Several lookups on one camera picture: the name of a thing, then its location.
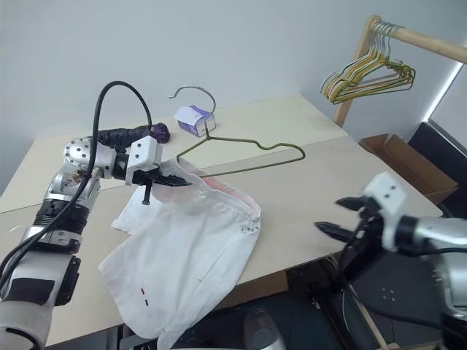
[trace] wire hanger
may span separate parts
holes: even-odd
[[[415,70],[400,61],[390,60],[390,37],[397,28],[392,23],[374,23],[371,27],[373,43],[368,53],[348,64],[340,74],[330,73],[322,84],[321,93],[333,104],[339,104],[357,97],[410,89]],[[395,73],[365,80],[370,73],[382,67]]]
[[[276,162],[276,163],[272,163],[272,164],[266,164],[264,166],[253,166],[251,168],[245,168],[245,169],[239,169],[239,170],[232,170],[232,171],[223,171],[221,173],[216,173],[216,174],[209,174],[209,175],[202,175],[201,177],[211,177],[211,176],[220,176],[220,175],[227,175],[227,174],[235,174],[235,173],[241,173],[241,172],[244,172],[244,171],[250,171],[250,170],[257,170],[257,169],[263,169],[263,168],[269,168],[271,166],[280,166],[282,164],[287,164],[287,163],[292,163],[292,162],[296,162],[296,161],[299,161],[299,160],[302,160],[305,158],[305,151],[295,145],[295,144],[287,144],[287,143],[283,143],[283,142],[280,142],[278,144],[275,144],[274,146],[270,146],[270,147],[265,147],[263,146],[262,144],[260,144],[258,141],[256,140],[250,140],[250,139],[235,139],[235,138],[231,138],[231,137],[219,137],[219,136],[211,136],[209,134],[209,130],[208,130],[208,127],[207,127],[207,123],[206,123],[206,120],[214,113],[214,111],[216,110],[216,100],[214,98],[214,96],[206,89],[202,88],[201,86],[192,86],[192,85],[185,85],[185,86],[182,86],[182,87],[179,87],[177,89],[177,91],[175,91],[175,94],[173,96],[169,96],[169,98],[176,98],[178,93],[183,90],[183,89],[197,89],[197,90],[200,90],[204,93],[206,93],[212,100],[212,109],[211,109],[211,112],[209,113],[209,115],[207,117],[204,118],[204,128],[206,129],[206,137],[201,140],[200,142],[198,142],[197,144],[194,144],[193,146],[191,146],[190,148],[187,148],[185,151],[179,153],[177,155],[177,162],[179,163],[180,162],[180,157],[182,157],[183,155],[186,155],[187,153],[189,153],[190,151],[193,151],[195,148],[201,146],[204,142],[206,141],[210,141],[210,140],[218,140],[218,141],[229,141],[229,142],[243,142],[243,143],[248,143],[248,144],[255,144],[256,146],[258,146],[259,148],[261,148],[262,150],[265,150],[265,151],[269,151],[271,149],[274,149],[274,148],[277,148],[277,147],[280,147],[280,146],[284,146],[284,147],[289,147],[289,148],[295,148],[297,149],[300,153],[301,153],[301,156],[300,157],[297,157],[297,158],[293,158],[293,159],[289,159],[289,160],[283,160],[281,162]]]

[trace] white cloth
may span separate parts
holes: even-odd
[[[250,196],[215,178],[202,179],[186,161],[161,164],[187,187],[155,185],[150,205],[138,188],[114,228],[127,238],[99,266],[123,321],[170,349],[236,285],[260,232]]]

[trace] small box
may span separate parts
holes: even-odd
[[[433,204],[441,203],[458,188],[457,182],[396,135],[367,137],[360,145],[388,164]]]
[[[174,115],[174,118],[178,121],[178,125],[181,129],[197,137],[206,134],[204,121],[206,121],[209,131],[216,128],[214,114],[209,114],[208,111],[204,111],[197,106],[180,107]]]

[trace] clothing rack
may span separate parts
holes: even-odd
[[[375,22],[381,21],[381,17],[377,15],[371,16],[366,20],[365,26],[363,27],[363,33],[358,42],[357,49],[353,55],[353,60],[356,60],[368,52],[368,49],[372,41],[372,29],[371,27]],[[422,49],[431,51],[432,53],[437,53],[448,58],[451,58],[455,61],[467,64],[467,47],[462,47],[450,42],[445,42],[444,40],[432,38],[411,29],[407,28],[398,28],[396,29],[391,38],[406,42]],[[344,125],[345,119],[349,113],[350,107],[352,106],[353,100],[348,100],[339,104],[336,115],[334,117],[334,122],[342,127]]]

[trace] metal hanger hook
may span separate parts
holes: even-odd
[[[211,115],[214,113],[214,111],[216,110],[216,99],[214,98],[214,96],[208,91],[206,90],[204,87],[201,87],[201,86],[195,86],[195,85],[183,85],[181,87],[179,87],[177,89],[177,91],[175,91],[175,94],[173,96],[169,96],[169,98],[176,98],[178,93],[183,90],[183,89],[196,89],[196,90],[200,90],[202,92],[204,92],[205,94],[207,94],[209,96],[209,98],[211,99],[212,101],[212,108],[211,108],[211,111],[209,112],[209,115],[204,118],[204,128],[206,129],[206,137],[209,138],[209,131],[208,131],[208,127],[207,127],[207,122],[206,120],[211,117]]]

